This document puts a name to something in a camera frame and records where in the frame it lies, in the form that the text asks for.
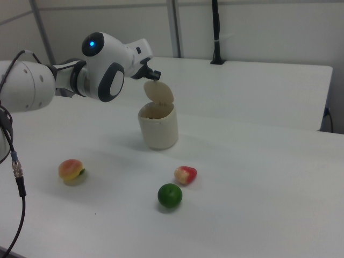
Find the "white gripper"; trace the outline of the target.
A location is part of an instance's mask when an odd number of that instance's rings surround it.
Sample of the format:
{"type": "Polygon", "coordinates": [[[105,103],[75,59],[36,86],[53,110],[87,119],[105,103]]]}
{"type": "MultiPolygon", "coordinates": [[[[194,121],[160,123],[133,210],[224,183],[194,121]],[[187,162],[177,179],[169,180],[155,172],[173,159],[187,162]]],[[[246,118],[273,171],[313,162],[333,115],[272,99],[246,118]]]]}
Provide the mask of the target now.
{"type": "Polygon", "coordinates": [[[161,72],[152,70],[148,62],[153,58],[153,53],[146,39],[140,39],[130,44],[124,45],[124,77],[131,77],[135,80],[147,78],[158,81],[161,72]]]}

